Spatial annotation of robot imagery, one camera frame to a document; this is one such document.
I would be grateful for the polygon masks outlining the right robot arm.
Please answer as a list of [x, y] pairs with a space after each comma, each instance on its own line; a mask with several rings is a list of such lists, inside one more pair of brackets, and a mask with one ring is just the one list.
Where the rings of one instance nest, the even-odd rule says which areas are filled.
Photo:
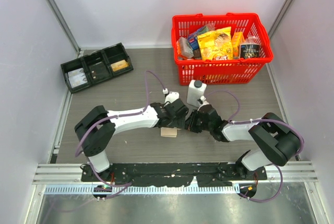
[[249, 179], [257, 169], [269, 164], [284, 166], [301, 153], [303, 137], [274, 113], [248, 121], [222, 120], [212, 105], [193, 110], [185, 121], [185, 128], [193, 133], [207, 131], [219, 142], [254, 141], [256, 150], [249, 150], [235, 162], [236, 175]]

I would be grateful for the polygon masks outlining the beige card holder wallet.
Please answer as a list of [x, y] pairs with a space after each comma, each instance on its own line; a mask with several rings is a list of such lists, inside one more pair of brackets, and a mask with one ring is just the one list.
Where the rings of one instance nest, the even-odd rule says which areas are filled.
[[180, 130], [179, 128], [162, 127], [162, 128], [160, 128], [160, 136], [161, 137], [176, 138], [177, 137], [177, 132], [179, 130]]

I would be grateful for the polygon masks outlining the dark card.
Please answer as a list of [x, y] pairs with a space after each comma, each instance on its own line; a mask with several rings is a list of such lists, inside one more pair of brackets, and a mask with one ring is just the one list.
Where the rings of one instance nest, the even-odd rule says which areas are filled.
[[109, 72], [103, 62], [98, 62], [89, 66], [94, 82], [103, 81], [109, 78]]

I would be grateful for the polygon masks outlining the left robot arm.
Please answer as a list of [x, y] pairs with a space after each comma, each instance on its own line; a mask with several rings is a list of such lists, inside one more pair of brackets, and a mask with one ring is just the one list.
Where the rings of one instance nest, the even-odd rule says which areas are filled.
[[79, 139], [76, 155], [83, 151], [93, 175], [99, 181], [106, 181], [112, 172], [105, 149], [114, 135], [138, 128], [183, 128], [188, 112], [181, 99], [118, 112], [96, 106], [74, 127]]

